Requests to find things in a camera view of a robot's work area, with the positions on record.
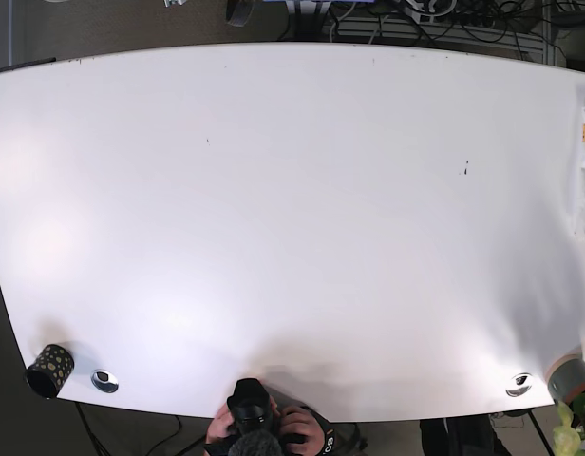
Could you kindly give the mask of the photographer right hand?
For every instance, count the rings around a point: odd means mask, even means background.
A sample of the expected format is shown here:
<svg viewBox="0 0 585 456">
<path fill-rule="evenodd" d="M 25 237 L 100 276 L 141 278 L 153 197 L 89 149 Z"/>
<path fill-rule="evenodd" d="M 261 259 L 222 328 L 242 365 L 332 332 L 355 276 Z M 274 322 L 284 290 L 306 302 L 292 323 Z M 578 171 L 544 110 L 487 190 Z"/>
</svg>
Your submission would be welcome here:
<svg viewBox="0 0 585 456">
<path fill-rule="evenodd" d="M 235 433 L 232 426 L 235 424 L 235 418 L 229 410 L 227 404 L 223 404 L 218 410 L 206 432 L 206 444 L 212 444 L 221 441 Z"/>
</svg>

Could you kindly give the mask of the photographer left hand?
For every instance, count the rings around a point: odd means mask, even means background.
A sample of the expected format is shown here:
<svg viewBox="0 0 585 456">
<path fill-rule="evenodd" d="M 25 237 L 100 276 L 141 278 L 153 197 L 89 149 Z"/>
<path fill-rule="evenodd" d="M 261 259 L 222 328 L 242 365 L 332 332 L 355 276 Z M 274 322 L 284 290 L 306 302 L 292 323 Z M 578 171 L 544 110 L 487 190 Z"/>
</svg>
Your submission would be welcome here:
<svg viewBox="0 0 585 456">
<path fill-rule="evenodd" d="M 316 456 L 325 444 L 325 433 L 312 413 L 299 406 L 281 411 L 279 434 L 286 438 L 291 455 Z"/>
</svg>

